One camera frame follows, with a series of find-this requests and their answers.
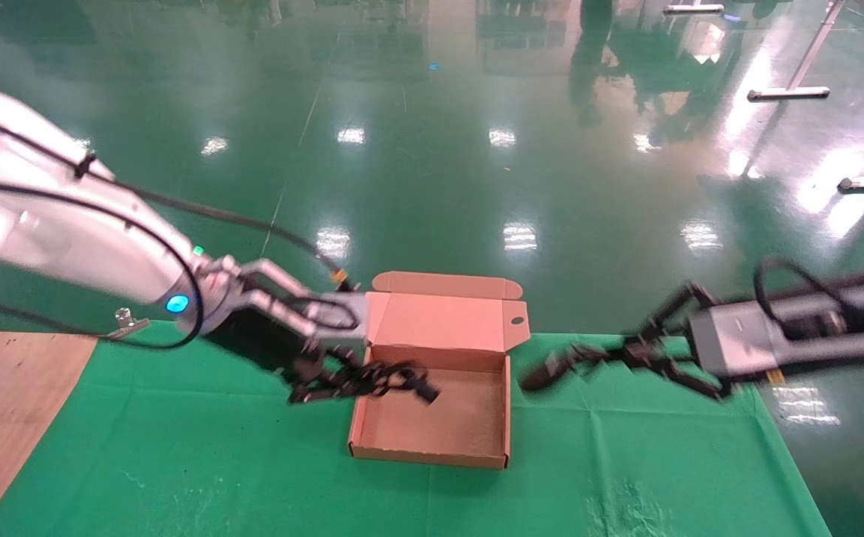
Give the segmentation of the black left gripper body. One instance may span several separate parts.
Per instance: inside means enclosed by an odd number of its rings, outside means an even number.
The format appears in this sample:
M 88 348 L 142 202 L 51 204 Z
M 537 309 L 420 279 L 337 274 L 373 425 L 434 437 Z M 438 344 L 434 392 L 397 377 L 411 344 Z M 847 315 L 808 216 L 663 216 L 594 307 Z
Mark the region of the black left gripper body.
M 214 327 L 213 344 L 271 374 L 296 374 L 296 366 L 307 371 L 322 366 L 306 339 L 253 309 L 228 314 Z

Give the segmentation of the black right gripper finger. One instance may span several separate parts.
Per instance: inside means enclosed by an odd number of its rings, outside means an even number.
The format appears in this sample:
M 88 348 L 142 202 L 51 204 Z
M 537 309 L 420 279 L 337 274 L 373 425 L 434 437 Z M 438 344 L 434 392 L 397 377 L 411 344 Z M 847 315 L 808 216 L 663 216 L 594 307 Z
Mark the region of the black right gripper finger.
M 707 307 L 708 292 L 693 282 L 685 282 L 644 321 L 642 327 L 624 336 L 617 349 L 606 351 L 572 344 L 564 350 L 554 351 L 522 377 L 522 390 L 544 391 L 558 384 L 567 374 L 577 373 L 580 369 L 591 371 L 606 362 L 620 362 L 627 367 L 622 361 L 622 351 L 653 351 L 662 356 L 661 339 L 672 333 L 669 321 L 692 301 Z
M 709 400 L 723 401 L 725 399 L 725 383 L 715 385 L 686 373 L 677 366 L 674 358 L 661 357 L 653 351 L 622 351 L 622 361 L 630 369 L 647 369 L 651 373 L 660 375 L 664 380 L 703 395 Z

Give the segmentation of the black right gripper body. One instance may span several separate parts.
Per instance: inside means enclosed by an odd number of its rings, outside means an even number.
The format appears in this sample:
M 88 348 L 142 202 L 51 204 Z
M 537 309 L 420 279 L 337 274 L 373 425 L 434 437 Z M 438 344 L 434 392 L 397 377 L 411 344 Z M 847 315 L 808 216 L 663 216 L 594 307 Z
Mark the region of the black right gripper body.
M 824 293 L 784 297 L 775 302 L 775 339 L 791 344 L 844 339 L 864 334 L 864 303 L 842 306 Z

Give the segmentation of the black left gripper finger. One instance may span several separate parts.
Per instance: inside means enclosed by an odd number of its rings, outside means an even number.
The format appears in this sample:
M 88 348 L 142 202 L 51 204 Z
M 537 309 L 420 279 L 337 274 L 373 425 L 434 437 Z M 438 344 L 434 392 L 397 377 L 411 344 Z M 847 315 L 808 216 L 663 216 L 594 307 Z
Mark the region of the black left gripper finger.
M 425 404 L 432 404 L 441 395 L 441 390 L 430 381 L 426 367 L 412 361 L 357 363 L 354 358 L 343 358 L 340 363 L 342 366 L 336 371 L 320 371 L 313 377 L 313 380 L 316 378 L 320 380 L 358 380 L 358 378 L 379 380 L 380 378 L 389 378 L 394 383 L 401 382 L 404 384 L 404 390 L 391 391 L 385 395 L 393 392 L 412 393 Z
M 389 378 L 379 380 L 308 380 L 299 381 L 291 387 L 287 403 L 291 406 L 319 401 L 347 400 L 347 398 L 381 397 L 391 391 L 404 390 L 404 384 L 394 383 Z

